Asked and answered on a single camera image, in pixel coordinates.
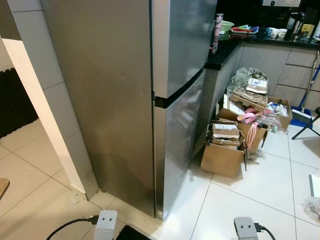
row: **kitchen counter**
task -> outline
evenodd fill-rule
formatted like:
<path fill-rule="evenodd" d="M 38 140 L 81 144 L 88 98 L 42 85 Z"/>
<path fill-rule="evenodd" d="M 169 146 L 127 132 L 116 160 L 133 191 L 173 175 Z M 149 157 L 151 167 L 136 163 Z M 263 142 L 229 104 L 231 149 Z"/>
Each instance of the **kitchen counter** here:
<path fill-rule="evenodd" d="M 209 52 L 208 60 L 205 64 L 206 69 L 221 70 L 229 60 L 233 50 L 241 42 L 262 43 L 284 47 L 303 48 L 308 50 L 320 50 L 320 42 L 313 39 L 291 39 L 288 35 L 284 38 L 272 37 L 264 32 L 256 34 L 232 34 L 227 32 L 219 37 L 218 50 L 216 54 Z"/>

